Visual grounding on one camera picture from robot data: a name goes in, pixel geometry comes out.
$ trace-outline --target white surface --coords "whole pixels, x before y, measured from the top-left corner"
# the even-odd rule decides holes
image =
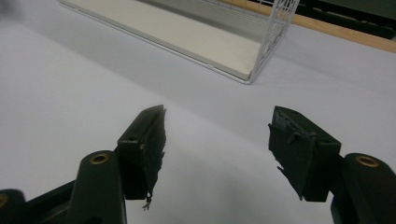
[[[56,1],[0,3],[0,189],[30,200],[67,183],[144,108],[167,108],[148,212],[129,223],[332,223],[267,149],[275,105],[396,170],[396,55],[291,26],[251,86],[79,15]]]
[[[136,0],[60,2],[244,80],[249,78],[263,39],[264,21],[244,22],[246,17],[243,14],[234,13],[234,16],[240,15],[233,17],[234,24],[222,24],[230,16],[226,13],[227,10],[223,10],[224,14],[219,14],[220,10],[199,4],[197,9],[206,10],[208,22]],[[249,34],[260,35],[253,38],[239,35],[240,29],[251,29]]]

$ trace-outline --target brass screw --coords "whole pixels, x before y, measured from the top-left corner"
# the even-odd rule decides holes
[[[369,167],[378,167],[378,161],[374,160],[373,158],[366,157],[366,156],[358,156],[356,157],[356,161],[362,165],[369,166]]]
[[[101,164],[101,163],[108,161],[108,159],[110,159],[110,158],[108,157],[108,155],[106,153],[100,153],[100,154],[92,156],[90,158],[90,163],[97,165],[97,164]]]
[[[2,208],[8,202],[8,195],[0,194],[0,208]]]

